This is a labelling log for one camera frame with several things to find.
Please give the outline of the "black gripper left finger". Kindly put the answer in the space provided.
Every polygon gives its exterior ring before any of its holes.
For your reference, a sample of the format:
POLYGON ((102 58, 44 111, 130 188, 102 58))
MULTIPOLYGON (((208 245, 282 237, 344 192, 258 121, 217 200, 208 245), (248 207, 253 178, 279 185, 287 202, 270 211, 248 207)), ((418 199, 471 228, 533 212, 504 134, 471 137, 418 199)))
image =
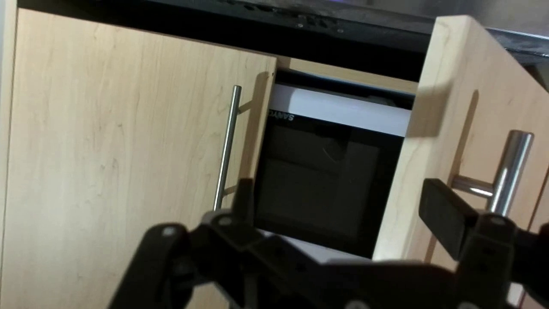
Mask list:
POLYGON ((253 180, 239 178, 229 209, 207 211, 188 230, 150 226, 140 238, 107 309, 188 309, 193 290, 214 285, 229 309, 318 309, 298 278, 311 261, 281 237, 246 221, 253 180))

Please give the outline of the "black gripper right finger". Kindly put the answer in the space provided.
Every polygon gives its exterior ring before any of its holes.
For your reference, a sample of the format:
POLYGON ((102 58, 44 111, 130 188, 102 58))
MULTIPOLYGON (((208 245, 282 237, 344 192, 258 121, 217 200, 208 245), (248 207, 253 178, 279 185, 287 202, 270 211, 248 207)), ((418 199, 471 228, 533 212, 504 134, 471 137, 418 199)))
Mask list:
POLYGON ((505 216, 480 212, 438 178, 423 180, 418 216, 457 262, 449 291, 456 307, 514 309, 507 302, 510 283, 546 307, 546 224, 533 233, 505 216))

